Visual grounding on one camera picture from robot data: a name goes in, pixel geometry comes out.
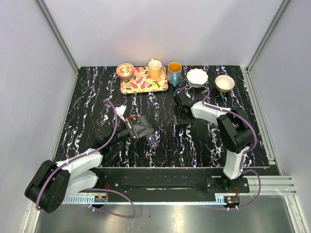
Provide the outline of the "blue pink battery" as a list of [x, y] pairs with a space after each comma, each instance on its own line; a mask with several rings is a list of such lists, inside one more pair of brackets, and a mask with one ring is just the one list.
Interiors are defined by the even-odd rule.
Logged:
[[158, 142], [157, 142], [156, 138], [154, 138], [153, 136], [151, 137], [151, 141], [152, 141], [152, 143], [153, 143], [153, 145], [154, 145], [155, 147], [158, 146]]

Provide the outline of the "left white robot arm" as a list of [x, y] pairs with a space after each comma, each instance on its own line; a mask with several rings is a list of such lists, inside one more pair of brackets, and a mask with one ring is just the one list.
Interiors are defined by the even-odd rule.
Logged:
[[138, 119], [125, 118], [116, 130], [104, 124], [98, 129], [92, 147], [83, 153], [84, 157], [75, 156], [72, 162], [44, 161], [24, 195], [46, 213], [52, 213], [65, 198], [80, 191], [91, 188], [100, 192], [105, 187], [105, 180], [94, 169], [108, 163], [112, 145], [128, 138], [137, 140], [143, 137], [150, 148], [158, 146], [155, 131], [145, 115]]

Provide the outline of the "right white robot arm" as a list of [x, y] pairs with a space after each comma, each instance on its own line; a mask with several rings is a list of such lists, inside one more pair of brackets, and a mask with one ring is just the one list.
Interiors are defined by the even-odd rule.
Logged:
[[246, 154], [257, 144], [257, 135], [246, 112], [241, 107], [223, 108], [203, 100], [192, 100], [184, 92], [175, 94], [175, 124], [189, 125], [195, 119], [205, 120], [218, 126], [226, 148], [226, 162], [221, 187], [226, 192], [234, 191], [242, 175]]

